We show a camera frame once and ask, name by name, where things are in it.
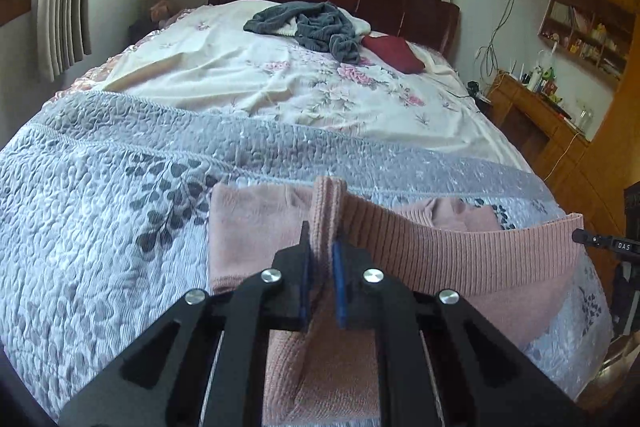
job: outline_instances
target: bed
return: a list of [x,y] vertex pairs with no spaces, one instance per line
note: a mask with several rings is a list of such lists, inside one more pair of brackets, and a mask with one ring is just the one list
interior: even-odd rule
[[[367,50],[345,65],[242,31],[285,1],[209,0],[181,13],[58,93],[0,153],[0,340],[11,363],[0,383],[17,374],[54,420],[172,302],[207,286],[216,183],[329,173],[389,207],[490,204],[505,229],[564,215],[447,62],[457,7],[330,0],[412,43],[426,70],[404,75]],[[524,351],[575,398],[610,336],[584,255],[558,316]]]

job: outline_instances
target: pink flower pattern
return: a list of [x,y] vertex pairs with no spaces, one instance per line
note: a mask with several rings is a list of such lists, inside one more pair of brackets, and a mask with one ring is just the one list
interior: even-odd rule
[[[175,22],[183,19],[193,10],[184,10],[180,15],[176,18]],[[195,28],[199,31],[204,31],[209,29],[209,25],[206,22],[200,21],[195,25]],[[145,42],[149,42],[157,37],[162,30],[156,30],[149,35],[142,38],[136,44],[129,46],[122,53],[111,57],[104,65],[99,66],[97,68],[92,68],[87,71],[83,76],[79,77],[72,85],[66,90],[57,92],[49,102],[54,100],[58,100],[63,96],[66,96],[73,92],[78,92],[82,90],[90,90],[93,89],[98,83],[104,81],[113,68],[117,65],[118,61],[124,55],[128,55],[137,50],[139,46],[144,44]],[[173,42],[165,44],[163,47],[170,47]],[[399,101],[407,108],[410,107],[424,107],[424,100],[416,96],[411,92],[407,87],[400,86],[400,93],[398,93],[398,89],[396,87],[392,87],[392,84],[389,84],[387,80],[381,78],[375,78],[375,76],[371,76],[366,73],[365,68],[369,68],[372,66],[376,66],[369,58],[360,57],[360,61],[357,66],[353,66],[351,64],[341,64],[337,60],[335,60],[330,54],[323,54],[318,52],[312,52],[300,46],[299,44],[287,43],[286,50],[289,52],[292,57],[295,58],[295,61],[291,60],[278,60],[273,62],[266,62],[264,64],[254,64],[250,61],[247,62],[248,66],[256,67],[267,74],[275,74],[278,71],[284,71],[292,67],[292,64],[312,64],[316,66],[318,81],[312,84],[314,89],[318,88],[322,95],[324,96],[325,103],[340,103],[342,110],[348,111],[352,107],[356,105],[355,101],[350,100],[350,94],[348,90],[342,90],[338,85],[331,86],[331,82],[344,81],[348,80],[349,82],[354,82],[362,87],[367,87],[369,89],[377,89],[379,86],[386,86],[387,92],[391,96],[398,96]],[[395,75],[392,71],[387,70],[380,66],[383,71],[389,74],[392,79],[398,80],[397,75]],[[420,121],[420,123],[428,124],[428,121]]]
[[348,64],[341,64],[338,68],[338,74],[345,80],[350,80],[351,82],[355,82],[361,86],[370,87],[376,84],[376,81],[373,78],[367,76],[355,66],[350,66]]
[[409,89],[408,87],[402,87],[402,86],[400,87],[402,89],[402,93],[400,94],[400,100],[402,101],[402,103],[404,103],[406,107],[409,107],[411,105],[413,105],[414,107],[424,107],[424,100],[422,100],[418,96],[415,96],[411,92],[411,89]]
[[284,71],[291,67],[291,63],[288,60],[281,60],[279,62],[267,62],[262,65],[264,71],[268,73],[276,73],[277,71]]
[[367,57],[363,57],[360,55],[360,61],[358,62],[359,66],[375,66],[373,62],[371,62]]

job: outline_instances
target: gray towel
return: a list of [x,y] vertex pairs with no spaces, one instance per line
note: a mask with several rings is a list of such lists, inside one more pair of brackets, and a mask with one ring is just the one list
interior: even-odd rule
[[353,24],[330,2],[292,1],[272,6],[248,20],[244,31],[272,35],[293,17],[298,24],[294,38],[300,45],[315,52],[331,52],[340,62],[358,63]]

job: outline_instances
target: white floral bedsheet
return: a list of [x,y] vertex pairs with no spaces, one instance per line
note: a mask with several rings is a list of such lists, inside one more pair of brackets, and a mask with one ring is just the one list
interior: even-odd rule
[[426,69],[402,74],[364,48],[353,66],[293,38],[242,30],[273,4],[241,0],[185,13],[111,59],[79,88],[404,142],[530,171],[478,111],[446,60],[412,45]]

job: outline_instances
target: wooden desk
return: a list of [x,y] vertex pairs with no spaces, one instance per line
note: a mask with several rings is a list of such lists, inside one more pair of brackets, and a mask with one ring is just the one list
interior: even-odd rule
[[[496,76],[489,99],[493,103],[492,122],[545,181],[560,207],[567,213],[583,214],[588,230],[623,235],[578,168],[591,143],[577,134],[540,95],[506,73]],[[588,249],[588,252],[610,298],[615,259],[604,250]]]
[[540,95],[530,92],[508,74],[496,76],[489,98],[494,104],[492,121],[495,126],[520,151],[540,178],[544,179],[551,173],[566,151],[546,181],[555,193],[571,165],[575,167],[580,161],[589,141],[543,102]]

